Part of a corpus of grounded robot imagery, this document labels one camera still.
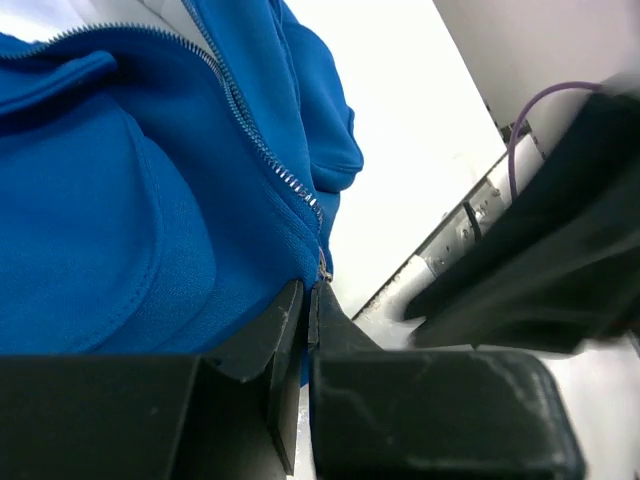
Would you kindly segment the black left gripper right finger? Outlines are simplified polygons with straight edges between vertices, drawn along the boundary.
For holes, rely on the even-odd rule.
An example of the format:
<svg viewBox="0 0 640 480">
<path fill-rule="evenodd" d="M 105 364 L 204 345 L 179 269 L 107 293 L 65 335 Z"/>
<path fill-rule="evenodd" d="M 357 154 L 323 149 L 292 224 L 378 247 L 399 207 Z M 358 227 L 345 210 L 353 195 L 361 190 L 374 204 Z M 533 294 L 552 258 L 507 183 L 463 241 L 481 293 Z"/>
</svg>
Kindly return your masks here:
<svg viewBox="0 0 640 480">
<path fill-rule="evenodd" d="M 321 479 L 582 479 L 557 385 L 513 351 L 384 350 L 326 282 L 309 311 L 310 427 Z"/>
</svg>

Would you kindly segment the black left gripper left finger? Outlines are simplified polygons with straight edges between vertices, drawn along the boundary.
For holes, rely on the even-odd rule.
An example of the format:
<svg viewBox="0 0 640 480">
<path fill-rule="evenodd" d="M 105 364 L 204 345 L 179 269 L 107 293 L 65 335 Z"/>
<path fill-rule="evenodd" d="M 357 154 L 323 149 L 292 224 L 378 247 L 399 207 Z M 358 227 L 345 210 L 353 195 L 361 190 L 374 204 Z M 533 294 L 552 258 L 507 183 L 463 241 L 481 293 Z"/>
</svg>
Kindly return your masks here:
<svg viewBox="0 0 640 480">
<path fill-rule="evenodd" d="M 304 288 L 194 355 L 5 356 L 5 479 L 283 479 L 295 463 Z"/>
</svg>

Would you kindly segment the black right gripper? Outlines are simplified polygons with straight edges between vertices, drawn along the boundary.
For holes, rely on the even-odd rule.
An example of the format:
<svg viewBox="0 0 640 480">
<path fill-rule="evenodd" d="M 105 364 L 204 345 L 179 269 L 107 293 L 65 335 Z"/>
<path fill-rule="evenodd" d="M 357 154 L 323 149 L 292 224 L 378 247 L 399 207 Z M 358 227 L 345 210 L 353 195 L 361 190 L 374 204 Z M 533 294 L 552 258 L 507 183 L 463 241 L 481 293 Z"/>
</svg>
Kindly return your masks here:
<svg viewBox="0 0 640 480">
<path fill-rule="evenodd" d="M 480 242 L 406 306 L 416 347 L 568 353 L 639 327 L 639 95 L 588 97 Z"/>
</svg>

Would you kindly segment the blue zip-up jacket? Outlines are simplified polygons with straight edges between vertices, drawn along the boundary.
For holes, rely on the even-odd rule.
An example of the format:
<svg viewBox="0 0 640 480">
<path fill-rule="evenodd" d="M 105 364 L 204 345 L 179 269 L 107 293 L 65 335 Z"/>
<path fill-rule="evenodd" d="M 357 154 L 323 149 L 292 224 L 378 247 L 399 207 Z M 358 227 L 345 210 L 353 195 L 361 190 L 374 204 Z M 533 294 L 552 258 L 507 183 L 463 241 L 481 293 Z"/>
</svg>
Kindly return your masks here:
<svg viewBox="0 0 640 480">
<path fill-rule="evenodd" d="M 333 272 L 363 166 L 283 1 L 1 5 L 1 351 L 200 353 Z"/>
</svg>

